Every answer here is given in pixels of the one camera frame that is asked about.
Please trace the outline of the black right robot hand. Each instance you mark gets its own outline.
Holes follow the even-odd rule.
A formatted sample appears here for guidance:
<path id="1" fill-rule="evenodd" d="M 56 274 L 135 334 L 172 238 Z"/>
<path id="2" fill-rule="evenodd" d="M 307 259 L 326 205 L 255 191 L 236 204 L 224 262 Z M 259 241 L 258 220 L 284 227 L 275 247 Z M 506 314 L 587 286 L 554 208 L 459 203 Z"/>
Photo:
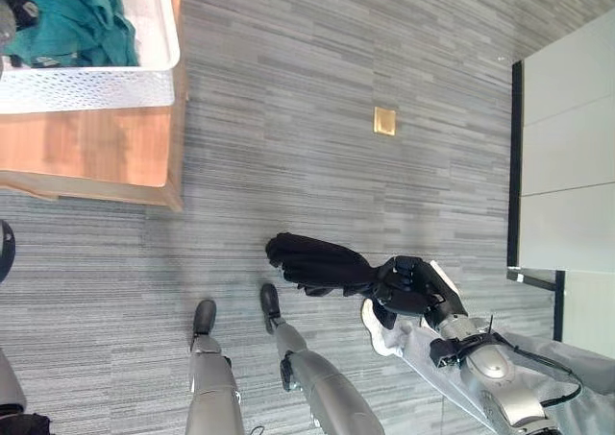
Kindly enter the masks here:
<path id="1" fill-rule="evenodd" d="M 379 268 L 377 281 L 374 297 L 388 312 L 423 317 L 433 329 L 468 316 L 456 287 L 434 260 L 395 256 Z"/>

